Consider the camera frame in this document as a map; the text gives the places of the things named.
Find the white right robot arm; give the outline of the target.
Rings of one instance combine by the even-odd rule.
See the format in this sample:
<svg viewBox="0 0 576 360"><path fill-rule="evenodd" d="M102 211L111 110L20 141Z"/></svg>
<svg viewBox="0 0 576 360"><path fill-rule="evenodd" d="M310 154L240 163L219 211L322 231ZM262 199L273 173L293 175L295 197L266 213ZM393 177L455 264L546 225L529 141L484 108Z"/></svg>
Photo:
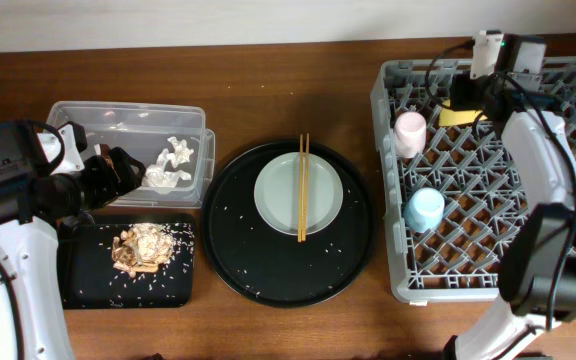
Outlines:
<svg viewBox="0 0 576 360"><path fill-rule="evenodd" d="M463 43L473 59L453 78L450 107L479 110L510 154L529 216L498 270L499 295L445 359L514 359L535 339L576 319L576 159L560 100L540 92L546 43L482 30Z"/></svg>

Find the white round plate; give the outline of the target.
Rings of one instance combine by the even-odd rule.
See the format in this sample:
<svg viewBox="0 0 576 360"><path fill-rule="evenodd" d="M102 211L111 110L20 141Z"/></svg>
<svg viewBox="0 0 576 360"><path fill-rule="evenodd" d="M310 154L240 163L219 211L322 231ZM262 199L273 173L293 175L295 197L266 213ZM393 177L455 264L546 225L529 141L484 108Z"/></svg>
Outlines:
<svg viewBox="0 0 576 360"><path fill-rule="evenodd" d="M298 231L299 154L289 152L268 162L254 186L255 206L262 219L286 235ZM323 158L309 155L307 234L319 232L337 217L343 203L338 172Z"/></svg>

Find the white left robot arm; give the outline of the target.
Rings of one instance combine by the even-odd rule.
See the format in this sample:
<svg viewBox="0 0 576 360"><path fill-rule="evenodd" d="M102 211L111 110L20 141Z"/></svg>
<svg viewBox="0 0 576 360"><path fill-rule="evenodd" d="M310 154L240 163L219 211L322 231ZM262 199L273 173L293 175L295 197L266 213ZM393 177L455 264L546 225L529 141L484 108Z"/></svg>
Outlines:
<svg viewBox="0 0 576 360"><path fill-rule="evenodd" d="M120 147L87 160L84 128L0 124L0 359L71 359L57 275L61 221L140 187L145 166Z"/></svg>

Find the light blue plastic cup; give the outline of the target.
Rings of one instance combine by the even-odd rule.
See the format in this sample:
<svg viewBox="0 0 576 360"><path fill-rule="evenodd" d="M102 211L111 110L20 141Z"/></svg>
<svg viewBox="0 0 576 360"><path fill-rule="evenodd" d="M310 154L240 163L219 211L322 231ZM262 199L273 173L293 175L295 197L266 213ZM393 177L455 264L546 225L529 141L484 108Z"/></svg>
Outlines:
<svg viewBox="0 0 576 360"><path fill-rule="evenodd" d="M404 220L415 233L436 230L442 221L444 206L444 197L438 190L421 188L406 203Z"/></svg>

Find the pink plastic cup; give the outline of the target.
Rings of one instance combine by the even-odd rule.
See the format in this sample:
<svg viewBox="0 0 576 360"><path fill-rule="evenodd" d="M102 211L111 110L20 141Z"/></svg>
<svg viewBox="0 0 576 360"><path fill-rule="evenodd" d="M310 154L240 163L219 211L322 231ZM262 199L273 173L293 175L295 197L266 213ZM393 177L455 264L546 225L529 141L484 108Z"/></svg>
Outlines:
<svg viewBox="0 0 576 360"><path fill-rule="evenodd" d="M404 112L394 124L395 149L403 159L423 152L426 143L426 120L418 112Z"/></svg>

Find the rice and peanut food scraps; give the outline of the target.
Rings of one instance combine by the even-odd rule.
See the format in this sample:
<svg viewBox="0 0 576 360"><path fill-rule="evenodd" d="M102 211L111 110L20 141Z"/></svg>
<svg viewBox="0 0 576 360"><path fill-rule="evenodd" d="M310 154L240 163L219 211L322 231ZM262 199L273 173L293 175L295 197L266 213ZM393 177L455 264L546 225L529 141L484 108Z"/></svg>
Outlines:
<svg viewBox="0 0 576 360"><path fill-rule="evenodd" d="M113 238L113 267L135 278L138 273L156 273L168 264L176 241L164 225L137 223Z"/></svg>

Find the wooden chopstick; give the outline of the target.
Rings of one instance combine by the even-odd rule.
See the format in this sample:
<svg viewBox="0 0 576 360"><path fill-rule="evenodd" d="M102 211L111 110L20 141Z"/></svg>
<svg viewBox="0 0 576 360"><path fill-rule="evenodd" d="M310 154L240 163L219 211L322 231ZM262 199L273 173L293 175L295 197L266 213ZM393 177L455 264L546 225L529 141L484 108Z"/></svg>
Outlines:
<svg viewBox="0 0 576 360"><path fill-rule="evenodd" d="M301 243L306 241L308 228L310 134L307 133L303 136L303 140L303 233Z"/></svg>
<svg viewBox="0 0 576 360"><path fill-rule="evenodd" d="M303 134L299 137L299 162L298 162L298 229L297 229L297 241L302 242L303 233L303 153L304 151L304 140Z"/></svg>

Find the yellow bowl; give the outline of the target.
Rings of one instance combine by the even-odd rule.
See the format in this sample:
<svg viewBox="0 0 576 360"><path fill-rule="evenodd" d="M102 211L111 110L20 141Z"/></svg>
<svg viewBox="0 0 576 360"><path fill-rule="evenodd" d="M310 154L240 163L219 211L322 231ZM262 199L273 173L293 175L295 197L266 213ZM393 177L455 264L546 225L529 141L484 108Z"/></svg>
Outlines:
<svg viewBox="0 0 576 360"><path fill-rule="evenodd" d="M440 127L451 127L459 125L473 124L476 119L484 121L487 117L479 110L449 110L449 100L445 100L441 106L436 105L439 109L438 125Z"/></svg>

